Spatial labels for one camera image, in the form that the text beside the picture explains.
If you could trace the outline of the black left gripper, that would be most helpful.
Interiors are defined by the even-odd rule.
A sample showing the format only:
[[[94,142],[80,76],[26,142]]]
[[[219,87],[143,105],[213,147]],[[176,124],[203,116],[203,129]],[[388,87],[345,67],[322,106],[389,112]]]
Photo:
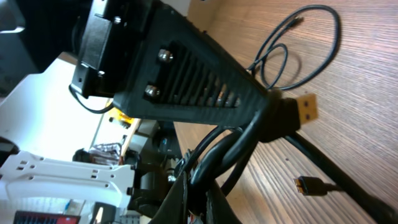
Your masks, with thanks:
[[[145,97],[155,63],[155,1],[94,1],[81,38],[71,92],[84,98]]]

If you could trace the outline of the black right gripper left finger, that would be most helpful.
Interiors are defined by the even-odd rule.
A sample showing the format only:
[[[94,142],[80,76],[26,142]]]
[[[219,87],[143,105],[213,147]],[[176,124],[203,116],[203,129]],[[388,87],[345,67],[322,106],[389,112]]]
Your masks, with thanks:
[[[187,173],[183,172],[149,224],[187,224],[187,200]]]

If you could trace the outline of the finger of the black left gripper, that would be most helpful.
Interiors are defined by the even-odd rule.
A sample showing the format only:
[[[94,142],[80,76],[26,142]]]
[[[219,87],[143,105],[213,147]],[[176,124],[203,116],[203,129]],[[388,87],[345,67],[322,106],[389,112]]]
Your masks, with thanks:
[[[163,6],[154,9],[114,100],[133,118],[242,126],[274,96],[210,36]]]

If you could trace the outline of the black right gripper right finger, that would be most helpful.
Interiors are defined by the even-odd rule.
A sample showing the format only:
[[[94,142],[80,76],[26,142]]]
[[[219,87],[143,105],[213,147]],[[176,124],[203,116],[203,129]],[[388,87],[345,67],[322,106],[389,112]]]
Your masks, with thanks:
[[[241,224],[217,183],[206,193],[206,224]]]

